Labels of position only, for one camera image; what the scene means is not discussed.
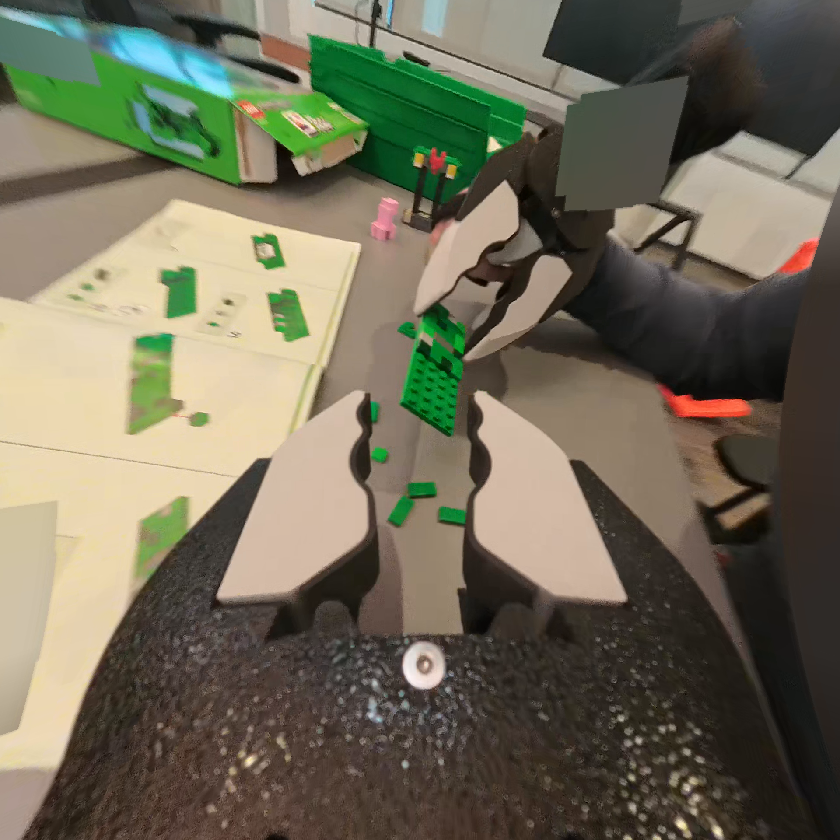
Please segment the green plastic bin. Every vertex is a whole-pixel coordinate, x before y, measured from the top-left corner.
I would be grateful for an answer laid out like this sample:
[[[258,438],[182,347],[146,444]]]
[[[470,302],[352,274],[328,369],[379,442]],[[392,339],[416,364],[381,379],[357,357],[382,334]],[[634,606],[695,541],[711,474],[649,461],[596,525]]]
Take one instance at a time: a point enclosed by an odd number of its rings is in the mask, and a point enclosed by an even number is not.
[[[413,192],[415,148],[446,153],[459,162],[443,201],[466,189],[497,146],[520,140],[527,110],[461,80],[378,49],[309,36],[310,81],[315,91],[368,123],[362,151],[349,165]]]

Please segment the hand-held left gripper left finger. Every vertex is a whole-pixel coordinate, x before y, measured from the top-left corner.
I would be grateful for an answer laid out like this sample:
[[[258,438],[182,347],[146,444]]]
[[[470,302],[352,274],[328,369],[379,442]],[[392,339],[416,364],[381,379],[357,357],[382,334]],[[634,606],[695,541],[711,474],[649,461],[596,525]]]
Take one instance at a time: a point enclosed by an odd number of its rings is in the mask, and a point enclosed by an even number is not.
[[[298,635],[327,602],[358,621],[380,573],[371,397],[354,391],[279,446],[217,588],[221,606],[274,606],[269,635]]]

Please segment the green studded plate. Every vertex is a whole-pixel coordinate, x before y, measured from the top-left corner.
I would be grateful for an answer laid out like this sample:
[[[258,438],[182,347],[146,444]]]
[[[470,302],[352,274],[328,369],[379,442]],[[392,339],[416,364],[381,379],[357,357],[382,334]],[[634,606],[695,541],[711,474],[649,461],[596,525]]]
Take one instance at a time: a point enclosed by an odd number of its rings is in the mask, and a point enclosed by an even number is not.
[[[435,304],[415,325],[400,405],[447,437],[455,433],[466,326]]]

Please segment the building instruction booklet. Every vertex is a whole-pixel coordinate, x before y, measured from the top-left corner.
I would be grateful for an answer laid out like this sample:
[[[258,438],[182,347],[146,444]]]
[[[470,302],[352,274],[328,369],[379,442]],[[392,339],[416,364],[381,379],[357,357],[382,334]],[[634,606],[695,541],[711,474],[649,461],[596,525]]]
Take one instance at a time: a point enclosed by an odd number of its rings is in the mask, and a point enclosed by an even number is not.
[[[2,300],[2,771],[54,772],[166,554],[305,424],[361,243],[172,201]]]

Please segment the black office chair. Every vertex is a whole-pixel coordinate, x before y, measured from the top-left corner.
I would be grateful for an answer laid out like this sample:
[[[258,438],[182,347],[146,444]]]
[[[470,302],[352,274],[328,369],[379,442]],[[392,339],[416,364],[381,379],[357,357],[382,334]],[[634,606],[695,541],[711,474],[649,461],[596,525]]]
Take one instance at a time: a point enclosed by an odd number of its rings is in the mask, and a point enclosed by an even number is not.
[[[770,496],[778,467],[778,441],[761,435],[730,434],[719,437],[713,450],[720,467],[739,490],[712,505],[697,503],[707,536],[717,546],[756,543],[770,529],[769,501],[731,527],[721,518],[757,497]]]

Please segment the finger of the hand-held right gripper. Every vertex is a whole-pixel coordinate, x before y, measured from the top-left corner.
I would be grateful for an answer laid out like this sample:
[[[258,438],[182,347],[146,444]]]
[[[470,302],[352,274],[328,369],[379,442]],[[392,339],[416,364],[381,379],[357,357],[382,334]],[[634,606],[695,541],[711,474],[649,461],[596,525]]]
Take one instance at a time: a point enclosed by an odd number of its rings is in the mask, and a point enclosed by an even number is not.
[[[489,248],[507,243],[518,228],[518,196],[503,180],[440,235],[419,279],[414,314],[422,316],[444,300]]]
[[[572,277],[562,257],[541,255],[521,265],[506,291],[491,305],[465,347],[463,361],[478,361],[529,333],[552,308]]]

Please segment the green cardboard toy box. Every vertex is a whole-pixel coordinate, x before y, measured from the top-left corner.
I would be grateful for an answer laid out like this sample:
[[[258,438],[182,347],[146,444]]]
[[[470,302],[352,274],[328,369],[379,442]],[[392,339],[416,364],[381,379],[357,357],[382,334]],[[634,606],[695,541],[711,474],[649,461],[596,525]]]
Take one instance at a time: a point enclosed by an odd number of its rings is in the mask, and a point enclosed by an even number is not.
[[[328,96],[152,29],[2,6],[2,65],[27,110],[232,185],[362,152],[369,125]]]

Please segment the black frame brick model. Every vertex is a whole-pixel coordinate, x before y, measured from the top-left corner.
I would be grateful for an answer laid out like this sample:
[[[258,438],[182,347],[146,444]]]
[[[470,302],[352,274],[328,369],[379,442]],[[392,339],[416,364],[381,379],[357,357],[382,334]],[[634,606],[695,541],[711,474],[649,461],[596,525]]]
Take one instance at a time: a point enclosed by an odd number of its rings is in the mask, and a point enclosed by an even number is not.
[[[402,211],[405,226],[429,234],[434,216],[443,202],[445,187],[460,169],[460,159],[437,148],[417,145],[413,148],[416,184],[411,205]]]

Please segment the person's right forearm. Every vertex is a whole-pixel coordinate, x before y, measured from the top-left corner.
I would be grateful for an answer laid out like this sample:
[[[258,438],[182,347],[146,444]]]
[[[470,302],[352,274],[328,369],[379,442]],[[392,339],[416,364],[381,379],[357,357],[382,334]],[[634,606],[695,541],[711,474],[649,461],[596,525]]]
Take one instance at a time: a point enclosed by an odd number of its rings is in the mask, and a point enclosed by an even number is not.
[[[609,238],[592,278],[565,310],[672,393],[779,404],[809,274],[776,274],[725,291]]]

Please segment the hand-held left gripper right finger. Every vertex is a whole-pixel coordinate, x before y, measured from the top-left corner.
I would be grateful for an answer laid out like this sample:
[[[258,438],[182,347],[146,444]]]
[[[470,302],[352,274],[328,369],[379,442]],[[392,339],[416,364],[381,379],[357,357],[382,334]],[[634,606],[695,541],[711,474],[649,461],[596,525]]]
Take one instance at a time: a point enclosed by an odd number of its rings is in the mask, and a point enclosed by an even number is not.
[[[512,607],[567,635],[564,607],[622,608],[627,592],[572,468],[552,438],[488,392],[468,404],[462,626],[489,634]]]

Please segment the orange traffic cone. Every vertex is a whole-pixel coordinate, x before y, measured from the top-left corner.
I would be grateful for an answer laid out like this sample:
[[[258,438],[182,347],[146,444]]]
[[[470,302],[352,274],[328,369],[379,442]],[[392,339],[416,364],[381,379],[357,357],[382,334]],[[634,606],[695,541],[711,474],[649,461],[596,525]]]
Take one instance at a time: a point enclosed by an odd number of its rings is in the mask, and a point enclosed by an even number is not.
[[[800,244],[793,255],[777,270],[779,275],[791,275],[809,269],[812,265],[819,238],[811,238]],[[730,419],[748,417],[752,413],[749,402],[739,399],[699,401],[691,395],[676,395],[658,385],[660,395],[672,414],[681,418]]]

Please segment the black monitor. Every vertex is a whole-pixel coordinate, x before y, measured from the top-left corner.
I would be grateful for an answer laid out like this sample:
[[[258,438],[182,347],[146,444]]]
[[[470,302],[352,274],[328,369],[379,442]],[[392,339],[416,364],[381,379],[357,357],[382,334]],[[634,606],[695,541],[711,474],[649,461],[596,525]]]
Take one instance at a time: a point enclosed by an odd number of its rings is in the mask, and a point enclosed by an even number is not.
[[[743,130],[803,155],[838,132],[838,1],[563,1],[542,56],[622,86],[685,56],[730,20],[759,76],[759,103]]]

